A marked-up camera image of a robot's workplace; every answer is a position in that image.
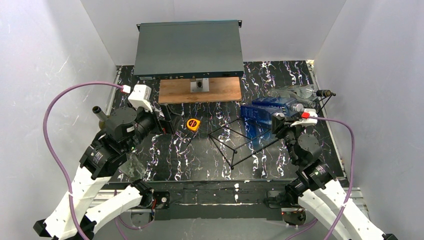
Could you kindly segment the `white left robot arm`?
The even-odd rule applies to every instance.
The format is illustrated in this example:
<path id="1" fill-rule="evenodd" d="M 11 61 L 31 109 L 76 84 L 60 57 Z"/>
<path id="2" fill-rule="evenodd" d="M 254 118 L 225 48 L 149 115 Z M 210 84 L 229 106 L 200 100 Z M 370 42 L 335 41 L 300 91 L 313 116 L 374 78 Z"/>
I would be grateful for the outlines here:
<path id="1" fill-rule="evenodd" d="M 182 116 L 167 104 L 160 111 L 127 106 L 106 115 L 99 106 L 92 112 L 103 123 L 84 151 L 67 192 L 54 212 L 38 220 L 33 228 L 40 237 L 53 240 L 91 240 L 106 223 L 137 206 L 147 207 L 154 190 L 142 179 L 130 183 L 121 193 L 92 206 L 102 187 L 123 165 L 136 146 L 150 134 L 174 134 Z"/>

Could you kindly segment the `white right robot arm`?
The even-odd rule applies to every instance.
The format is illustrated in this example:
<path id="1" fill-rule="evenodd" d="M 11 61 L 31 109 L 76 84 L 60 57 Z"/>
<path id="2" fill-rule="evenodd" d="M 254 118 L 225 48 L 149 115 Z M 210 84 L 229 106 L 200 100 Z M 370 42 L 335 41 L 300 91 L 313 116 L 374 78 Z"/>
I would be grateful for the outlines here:
<path id="1" fill-rule="evenodd" d="M 344 190 L 333 171 L 320 159 L 323 149 L 318 139 L 303 132 L 319 120 L 316 113 L 307 111 L 291 117 L 273 114 L 271 132 L 283 140 L 298 170 L 297 178 L 283 192 L 266 199 L 269 206 L 291 204 L 309 211 L 316 222 L 327 228 L 326 240 L 331 236 L 338 240 L 395 240 L 393 233 L 379 229 L 353 202 L 353 180 L 349 180 L 349 187 Z"/>

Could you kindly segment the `black wire wine rack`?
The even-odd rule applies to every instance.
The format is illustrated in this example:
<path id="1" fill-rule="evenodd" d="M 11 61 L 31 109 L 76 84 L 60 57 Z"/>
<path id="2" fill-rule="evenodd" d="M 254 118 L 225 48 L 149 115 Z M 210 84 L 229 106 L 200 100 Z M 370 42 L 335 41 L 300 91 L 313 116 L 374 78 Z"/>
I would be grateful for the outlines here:
<path id="1" fill-rule="evenodd" d="M 317 97 L 316 108 L 310 109 L 315 109 L 320 113 L 322 107 L 318 107 L 319 102 L 328 100 L 335 95 L 334 93 L 330 97 Z M 271 128 L 272 125 L 266 125 L 240 115 L 237 119 L 208 133 L 208 137 L 212 140 L 230 169 L 233 170 L 236 165 L 251 157 L 251 155 L 247 155 L 235 160 L 236 154 L 241 152 L 242 149 L 249 148 L 252 150 L 251 154 L 255 155 L 276 142 L 275 140 L 268 141 L 271 138 Z M 267 140 L 268 143 L 260 143 L 261 139 Z"/>

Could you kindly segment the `dark green wine bottle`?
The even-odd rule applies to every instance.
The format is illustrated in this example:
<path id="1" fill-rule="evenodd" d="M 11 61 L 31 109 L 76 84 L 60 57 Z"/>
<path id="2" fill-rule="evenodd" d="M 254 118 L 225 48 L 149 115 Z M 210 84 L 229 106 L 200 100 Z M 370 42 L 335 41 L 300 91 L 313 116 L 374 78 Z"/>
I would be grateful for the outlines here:
<path id="1" fill-rule="evenodd" d="M 105 112 L 99 106 L 94 106 L 92 108 L 92 112 L 99 119 L 99 122 L 98 122 L 99 129 L 100 130 L 103 130 L 105 128 L 106 120 L 108 120 L 110 116 L 109 115 L 106 115 Z"/>

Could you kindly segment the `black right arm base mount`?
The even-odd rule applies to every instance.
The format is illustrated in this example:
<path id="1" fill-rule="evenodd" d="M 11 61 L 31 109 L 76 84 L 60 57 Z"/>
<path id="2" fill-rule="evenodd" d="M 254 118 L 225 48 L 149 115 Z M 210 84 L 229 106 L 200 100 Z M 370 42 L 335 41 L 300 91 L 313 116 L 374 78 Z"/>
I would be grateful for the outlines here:
<path id="1" fill-rule="evenodd" d="M 270 209 L 280 209 L 282 219 L 290 226 L 306 224 L 306 210 L 301 207 L 297 200 L 284 190 L 270 190 L 266 193 L 263 203 Z"/>

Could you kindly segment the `clear square bottle black cap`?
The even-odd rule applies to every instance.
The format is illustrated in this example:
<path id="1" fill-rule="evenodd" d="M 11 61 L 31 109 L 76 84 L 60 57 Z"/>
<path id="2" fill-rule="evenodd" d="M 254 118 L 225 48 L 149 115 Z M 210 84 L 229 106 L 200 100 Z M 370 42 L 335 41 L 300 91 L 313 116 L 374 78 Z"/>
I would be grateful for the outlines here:
<path id="1" fill-rule="evenodd" d="M 314 84 L 293 85 L 291 89 L 300 98 L 309 100 L 314 100 L 317 97 L 328 98 L 334 95 L 328 89 L 316 89 Z"/>

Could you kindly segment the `blue square bottle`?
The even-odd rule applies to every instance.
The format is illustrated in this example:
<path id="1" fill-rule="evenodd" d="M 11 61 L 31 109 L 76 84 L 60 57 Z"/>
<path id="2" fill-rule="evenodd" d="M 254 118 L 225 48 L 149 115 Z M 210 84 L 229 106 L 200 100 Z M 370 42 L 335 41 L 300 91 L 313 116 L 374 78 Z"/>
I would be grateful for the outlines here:
<path id="1" fill-rule="evenodd" d="M 241 117 L 247 118 L 264 125 L 272 124 L 272 116 L 275 113 L 283 113 L 283 110 L 275 106 L 244 104 L 240 106 Z"/>
<path id="2" fill-rule="evenodd" d="M 304 105 L 293 97 L 259 97 L 251 101 L 254 105 L 278 107 L 286 116 L 293 116 L 304 109 Z"/>

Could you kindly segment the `clear round glass bottle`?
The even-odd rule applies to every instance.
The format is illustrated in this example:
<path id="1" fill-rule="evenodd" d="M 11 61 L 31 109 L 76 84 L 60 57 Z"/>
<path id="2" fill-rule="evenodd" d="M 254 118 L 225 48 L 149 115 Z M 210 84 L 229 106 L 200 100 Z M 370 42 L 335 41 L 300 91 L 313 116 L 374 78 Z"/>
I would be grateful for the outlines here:
<path id="1" fill-rule="evenodd" d="M 305 108 L 316 108 L 318 98 L 316 91 L 313 84 L 290 85 L 272 88 L 267 92 L 267 96 L 275 98 L 294 98 L 298 103 L 303 104 Z"/>

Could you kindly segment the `blue square bottle front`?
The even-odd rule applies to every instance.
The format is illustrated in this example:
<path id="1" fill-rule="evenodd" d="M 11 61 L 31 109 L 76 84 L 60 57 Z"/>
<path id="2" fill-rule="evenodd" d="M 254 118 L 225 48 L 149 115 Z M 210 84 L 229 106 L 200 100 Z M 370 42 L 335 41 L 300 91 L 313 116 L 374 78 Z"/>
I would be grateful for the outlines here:
<path id="1" fill-rule="evenodd" d="M 278 107 L 286 116 L 293 116 L 304 109 L 304 105 L 293 97 L 259 97 L 251 101 L 254 105 Z"/>

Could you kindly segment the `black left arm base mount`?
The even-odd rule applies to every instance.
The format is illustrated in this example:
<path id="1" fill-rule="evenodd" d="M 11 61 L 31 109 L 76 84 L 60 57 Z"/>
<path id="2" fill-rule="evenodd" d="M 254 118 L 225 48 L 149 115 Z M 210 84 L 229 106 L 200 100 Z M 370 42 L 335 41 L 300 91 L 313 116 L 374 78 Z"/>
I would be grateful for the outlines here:
<path id="1" fill-rule="evenodd" d="M 154 210 L 168 209 L 170 206 L 171 194 L 168 191 L 154 191 L 146 195 L 146 208 Z"/>

